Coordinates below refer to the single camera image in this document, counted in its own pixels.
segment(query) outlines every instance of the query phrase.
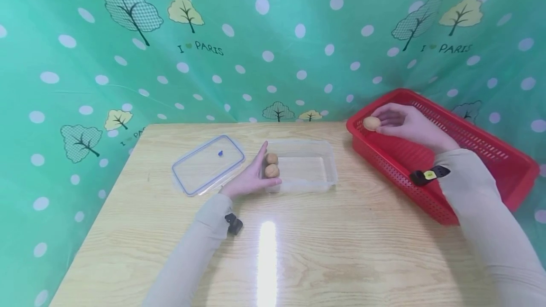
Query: plastic container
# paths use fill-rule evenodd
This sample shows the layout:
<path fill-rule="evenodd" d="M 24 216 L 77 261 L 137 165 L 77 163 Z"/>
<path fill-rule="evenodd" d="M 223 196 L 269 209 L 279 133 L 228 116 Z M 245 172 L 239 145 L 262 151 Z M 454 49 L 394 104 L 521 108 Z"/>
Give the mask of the plastic container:
<path fill-rule="evenodd" d="M 324 192 L 337 183 L 334 152 L 327 141 L 273 140 L 267 152 L 279 157 L 282 184 L 266 192 Z M 262 164 L 261 178 L 265 178 Z"/>
<path fill-rule="evenodd" d="M 364 117 L 389 102 L 416 107 L 461 147 L 477 153 L 495 178 L 504 204 L 510 211 L 520 206 L 539 172 L 538 164 L 531 157 L 423 96 L 407 89 L 397 89 L 352 116 L 347 121 L 347 129 L 353 135 L 355 151 L 432 218 L 444 225 L 458 224 L 438 181 L 418 187 L 410 180 L 411 172 L 432 167 L 433 152 L 416 143 L 370 132 L 363 127 Z"/>
<path fill-rule="evenodd" d="M 177 160 L 172 166 L 174 181 L 186 195 L 202 195 L 227 182 L 244 161 L 242 148 L 220 135 Z"/>

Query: tree print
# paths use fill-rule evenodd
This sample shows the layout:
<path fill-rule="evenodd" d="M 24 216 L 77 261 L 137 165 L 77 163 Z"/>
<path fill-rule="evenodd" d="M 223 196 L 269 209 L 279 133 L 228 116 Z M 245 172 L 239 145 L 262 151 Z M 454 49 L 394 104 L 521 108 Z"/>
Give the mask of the tree print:
<path fill-rule="evenodd" d="M 471 27 L 481 22 L 483 14 L 480 12 L 482 2 L 479 0 L 464 0 L 444 13 L 439 24 L 451 29 L 449 36 L 453 35 L 456 27 Z"/>
<path fill-rule="evenodd" d="M 195 10 L 190 0 L 173 0 L 167 9 L 169 18 L 177 23 L 190 24 L 191 33 L 195 33 L 194 25 L 205 24 L 201 15 Z"/>
<path fill-rule="evenodd" d="M 406 51 L 413 38 L 424 34 L 432 26 L 441 3 L 442 0 L 428 0 L 418 10 L 398 22 L 391 34 L 397 40 L 407 40 L 402 51 Z"/>
<path fill-rule="evenodd" d="M 292 112 L 288 106 L 285 106 L 284 103 L 277 101 L 264 109 L 262 111 L 262 116 L 266 119 L 277 120 L 277 122 L 280 122 L 281 120 L 293 118 L 294 112 Z"/>
<path fill-rule="evenodd" d="M 83 127 L 82 125 L 64 125 L 61 128 L 61 135 L 64 138 L 64 150 L 67 158 L 73 163 L 82 161 L 89 152 L 97 157 L 100 156 L 93 148 L 99 143 L 102 131 L 95 127 Z"/>
<path fill-rule="evenodd" d="M 147 46 L 150 43 L 144 37 L 147 33 L 156 30 L 163 23 L 154 5 L 145 0 L 104 0 L 104 6 L 110 12 L 114 22 L 127 30 L 138 31 Z"/>
<path fill-rule="evenodd" d="M 476 101 L 472 103 L 463 103 L 462 105 L 456 106 L 452 112 L 457 116 L 462 117 L 464 120 L 475 124 L 475 118 L 478 117 L 479 109 L 482 107 L 481 101 Z"/>
<path fill-rule="evenodd" d="M 112 109 L 108 112 L 104 128 L 107 131 L 112 131 L 119 127 L 123 127 L 127 130 L 128 128 L 126 124 L 129 122 L 131 117 L 133 117 L 133 114 L 131 114 L 130 112 L 123 112 L 122 110 Z"/>
<path fill-rule="evenodd" d="M 322 115 L 319 112 L 317 112 L 316 110 L 309 110 L 309 111 L 307 111 L 305 113 L 301 113 L 298 118 L 302 119 L 302 120 L 311 121 L 311 120 L 322 119 Z"/>

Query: round nut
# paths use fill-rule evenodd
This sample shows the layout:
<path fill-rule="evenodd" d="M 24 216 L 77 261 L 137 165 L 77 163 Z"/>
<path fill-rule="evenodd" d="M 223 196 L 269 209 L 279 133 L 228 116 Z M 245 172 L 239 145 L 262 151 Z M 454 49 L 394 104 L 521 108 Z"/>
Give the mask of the round nut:
<path fill-rule="evenodd" d="M 377 127 L 381 126 L 381 120 L 377 117 L 366 117 L 363 121 L 364 128 L 369 131 L 375 131 Z"/>
<path fill-rule="evenodd" d="M 277 178 L 280 174 L 279 167 L 274 163 L 267 165 L 264 174 L 267 178 Z"/>
<path fill-rule="evenodd" d="M 267 153 L 267 155 L 265 156 L 265 162 L 269 164 L 278 163 L 279 157 L 275 153 Z"/>

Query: hand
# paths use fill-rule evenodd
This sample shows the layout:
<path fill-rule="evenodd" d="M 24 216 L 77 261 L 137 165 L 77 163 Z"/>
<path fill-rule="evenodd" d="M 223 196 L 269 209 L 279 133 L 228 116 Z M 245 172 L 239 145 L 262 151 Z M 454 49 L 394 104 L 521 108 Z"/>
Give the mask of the hand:
<path fill-rule="evenodd" d="M 428 120 L 416 107 L 387 103 L 371 116 L 381 120 L 376 132 L 403 138 L 432 149 L 436 154 L 459 149 L 457 142 Z"/>
<path fill-rule="evenodd" d="M 259 173 L 262 170 L 262 163 L 265 153 L 267 152 L 267 141 L 264 142 L 262 148 L 258 152 L 258 155 L 252 160 L 252 163 L 248 165 L 237 177 L 231 179 L 220 190 L 222 195 L 226 195 L 231 199 L 238 196 L 248 195 L 249 193 L 256 192 L 271 186 L 279 185 L 282 183 L 280 178 L 260 179 Z"/>

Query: clear plastic container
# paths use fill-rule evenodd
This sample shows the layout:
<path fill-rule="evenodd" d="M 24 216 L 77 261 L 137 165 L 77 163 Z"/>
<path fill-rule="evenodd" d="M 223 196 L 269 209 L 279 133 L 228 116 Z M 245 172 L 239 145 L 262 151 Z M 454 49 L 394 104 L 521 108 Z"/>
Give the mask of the clear plastic container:
<path fill-rule="evenodd" d="M 334 152 L 327 141 L 272 140 L 267 152 L 279 157 L 282 184 L 266 192 L 324 192 L 337 183 Z M 266 166 L 264 160 L 261 178 Z"/>

